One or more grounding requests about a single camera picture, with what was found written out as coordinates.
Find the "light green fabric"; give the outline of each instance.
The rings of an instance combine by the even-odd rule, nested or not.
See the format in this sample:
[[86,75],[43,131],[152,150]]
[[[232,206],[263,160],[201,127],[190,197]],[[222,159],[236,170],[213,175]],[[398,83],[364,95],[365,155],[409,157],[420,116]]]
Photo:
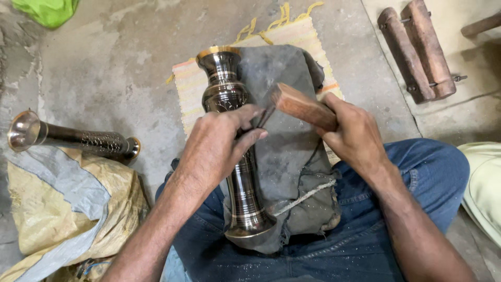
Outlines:
[[501,247],[501,143],[458,147],[470,164],[462,205],[474,222]]
[[77,8],[78,0],[12,0],[12,6],[30,15],[46,28],[57,28],[67,21]]

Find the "concrete floor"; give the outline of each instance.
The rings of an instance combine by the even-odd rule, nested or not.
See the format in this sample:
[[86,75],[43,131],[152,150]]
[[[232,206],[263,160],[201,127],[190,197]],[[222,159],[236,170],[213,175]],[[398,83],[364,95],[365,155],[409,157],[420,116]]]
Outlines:
[[[9,9],[2,1],[0,8]],[[4,64],[7,88],[0,101],[2,133],[8,120],[31,107],[42,120],[57,125],[136,136],[142,143],[141,155],[130,167],[141,175],[152,202],[186,137],[175,85],[165,84],[171,67],[209,46],[232,43],[253,17],[258,18],[257,31],[267,28],[280,17],[283,2],[86,0],[68,22],[46,34],[14,13],[6,24],[19,22],[22,30],[34,31],[25,39],[2,29],[6,61],[11,62]],[[289,2],[291,17],[295,17],[313,1]],[[311,16],[347,101],[375,115],[385,142],[421,137],[362,3],[328,1]],[[8,150],[5,144],[1,148]],[[0,192],[0,253],[9,258],[1,259],[2,273],[21,255],[16,250],[5,181]],[[451,229],[454,235],[470,228],[458,217]],[[493,281],[472,236],[452,236],[451,241],[460,239],[477,255],[470,262],[481,273],[477,277]],[[490,263],[499,265],[499,260]]]

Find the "blue jeans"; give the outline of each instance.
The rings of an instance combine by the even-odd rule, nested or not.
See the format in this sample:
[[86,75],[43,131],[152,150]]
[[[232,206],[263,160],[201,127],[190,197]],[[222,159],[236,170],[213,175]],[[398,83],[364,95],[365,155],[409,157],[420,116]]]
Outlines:
[[[440,231],[456,215],[469,176],[466,157],[430,139],[385,144],[408,190]],[[404,281],[378,200],[345,162],[336,193],[341,222],[325,236],[291,236],[275,255],[241,249],[223,233],[223,194],[216,188],[174,240],[193,281],[275,281],[310,275],[323,281]]]

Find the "gray cloth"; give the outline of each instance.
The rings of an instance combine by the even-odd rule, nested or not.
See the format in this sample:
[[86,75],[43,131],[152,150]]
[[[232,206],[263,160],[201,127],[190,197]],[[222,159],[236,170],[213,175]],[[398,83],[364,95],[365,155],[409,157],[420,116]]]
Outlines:
[[[315,98],[322,88],[322,68],[303,49],[290,45],[241,48],[239,80],[245,84],[251,101],[265,107],[265,94],[273,83],[283,82]],[[338,178],[329,164],[323,142],[308,123],[276,110],[265,125],[269,135],[256,143],[259,184],[265,206],[276,212],[321,184]],[[231,218],[225,193],[225,223]],[[255,250],[279,251],[289,237],[334,228],[341,209],[334,187],[320,190],[307,200],[277,217],[276,233]]]

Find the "man's right hand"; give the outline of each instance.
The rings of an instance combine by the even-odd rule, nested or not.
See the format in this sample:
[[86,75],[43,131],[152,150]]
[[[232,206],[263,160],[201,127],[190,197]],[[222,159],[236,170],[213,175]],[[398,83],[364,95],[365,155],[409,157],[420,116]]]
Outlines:
[[339,158],[368,183],[382,168],[393,167],[386,156],[376,120],[370,113],[332,93],[327,93],[323,102],[335,112],[339,127],[336,132],[317,128],[317,133]]

